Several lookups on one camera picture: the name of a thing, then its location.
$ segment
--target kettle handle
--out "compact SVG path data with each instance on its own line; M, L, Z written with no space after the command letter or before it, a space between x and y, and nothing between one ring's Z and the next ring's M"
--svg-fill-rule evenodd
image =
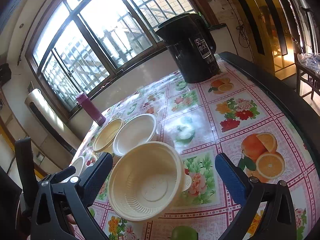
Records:
M217 50L216 42L214 41L214 38L212 37L209 29L205 25L204 20L198 14L192 13L191 15L193 16L194 21L198 23L197 25L200 26L201 29L203 30L203 33L206 36L207 40L212 42L212 46L210 46L210 50L214 54Z

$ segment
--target kettle label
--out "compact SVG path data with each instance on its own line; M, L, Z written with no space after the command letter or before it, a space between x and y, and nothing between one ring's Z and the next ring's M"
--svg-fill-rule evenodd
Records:
M195 44L197 45L202 58L206 58L211 55L211 50L209 50L208 45L204 39L202 40L200 38L196 39Z

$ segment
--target white plastic bowl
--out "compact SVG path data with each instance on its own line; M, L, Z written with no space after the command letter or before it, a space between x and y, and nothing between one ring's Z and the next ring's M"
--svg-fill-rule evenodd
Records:
M120 217L143 222L160 217L192 183L174 148L148 142L123 156L108 182L109 203Z
M105 151L108 153L112 153L112 143L123 125L124 120L121 118L114 119L113 121L108 123L108 125L105 128L103 128L103 130L94 140L94 152L99 153Z
M61 183L68 182L69 179L71 177L73 177L73 176L80 176L80 174L83 171L85 171L85 169L88 167L87 164L84 163L84 157L83 156L79 156L78 158L76 158L76 160L70 166L74 166L76 168L75 174L73 174L70 177L64 179Z
M127 122L113 141L113 152L122 157L137 145L157 139L157 118L153 114L141 114Z

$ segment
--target plastic tablecloth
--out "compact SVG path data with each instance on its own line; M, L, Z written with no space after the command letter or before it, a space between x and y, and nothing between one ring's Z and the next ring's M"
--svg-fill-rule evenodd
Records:
M84 156L87 165L99 158L92 144L113 119L126 122L150 113L158 120L158 140L181 155L193 181L163 216L146 223L131 223L114 213L108 203L108 178L89 208L110 240L167 240L176 226L193 227L200 240L218 239L241 208L234 203L214 167L224 152L248 176L262 182L288 183L295 209L297 239L310 232L320 216L320 181L315 165L294 125L253 82L223 60L221 73L188 84L176 71L133 93L103 112L102 127L93 122L74 160ZM262 203L246 233L255 232ZM79 228L76 237L84 239Z

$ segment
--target air conditioner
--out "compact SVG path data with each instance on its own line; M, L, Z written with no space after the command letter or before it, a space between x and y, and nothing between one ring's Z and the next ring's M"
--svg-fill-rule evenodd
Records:
M41 125L72 155L81 144L81 141L57 116L45 100L39 89L34 89L24 103Z

